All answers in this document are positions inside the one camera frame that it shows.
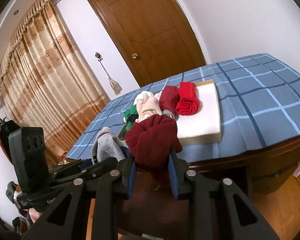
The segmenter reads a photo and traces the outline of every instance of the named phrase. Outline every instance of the green cloth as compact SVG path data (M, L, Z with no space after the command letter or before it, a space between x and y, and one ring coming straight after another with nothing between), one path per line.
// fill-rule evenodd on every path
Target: green cloth
M137 112L137 105L133 105L130 107L130 109L124 111L124 117L126 121L132 116L133 114L138 114ZM129 131L134 123L131 121L128 121L127 126L126 126L126 131Z

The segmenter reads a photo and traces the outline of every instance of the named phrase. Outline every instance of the wooden floor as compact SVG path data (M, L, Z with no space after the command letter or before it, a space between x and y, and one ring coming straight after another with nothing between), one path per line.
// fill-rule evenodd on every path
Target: wooden floor
M300 186L294 176L276 192L255 194L253 203L281 240L292 240L300 230Z

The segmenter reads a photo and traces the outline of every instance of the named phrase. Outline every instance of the curtain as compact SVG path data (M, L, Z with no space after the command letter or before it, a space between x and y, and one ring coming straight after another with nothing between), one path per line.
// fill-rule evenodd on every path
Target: curtain
M0 92L20 126L43 127L57 156L108 103L50 1L26 26L7 68L0 68Z
M37 13L42 11L43 7L46 6L49 1L50 0L37 0L32 5L32 7L28 10L26 15L23 17L23 19L20 22L18 28L15 30L13 36L11 37L10 42L7 46L7 49L6 49L6 51L3 55L3 59L2 59L2 62L1 62L1 67L4 70L3 71L4 73L8 68L10 55L11 55L12 51L15 49L15 47L20 43L20 41L23 37L23 34L26 30L26 26L31 21L31 19L35 15L37 15Z

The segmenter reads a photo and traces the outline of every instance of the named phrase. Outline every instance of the hanging tassel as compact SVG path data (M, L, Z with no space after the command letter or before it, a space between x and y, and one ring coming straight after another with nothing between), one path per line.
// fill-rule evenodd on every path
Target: hanging tassel
M101 57L101 55L99 53L96 52L95 54L96 58L98 59L98 61L100 62L101 66L103 67L103 69L105 70L106 74L108 75L109 77L109 83L110 83L110 86L111 88L113 89L115 95L119 95L122 91L122 88L121 86L119 85L119 83L115 80L113 80L110 75L108 74L106 68L103 66L103 64L101 63L101 60L103 60L103 58Z
M117 81L114 81L111 77L109 77L110 85L115 93L115 95L119 95L122 91L122 88L120 87L119 83Z

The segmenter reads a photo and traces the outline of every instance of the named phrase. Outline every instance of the folded red cloth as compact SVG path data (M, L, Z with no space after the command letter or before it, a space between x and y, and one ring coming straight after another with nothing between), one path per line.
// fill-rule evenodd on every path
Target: folded red cloth
M138 167L150 172L167 168L170 147L182 151L177 123L166 115L154 114L135 123L126 133L126 143Z
M192 82L180 82L180 101L177 104L176 112L181 115L195 114L200 106L200 102L195 94L195 85Z
M173 115L176 115L176 107L178 102L179 89L174 86L165 86L159 99L160 109L170 110Z

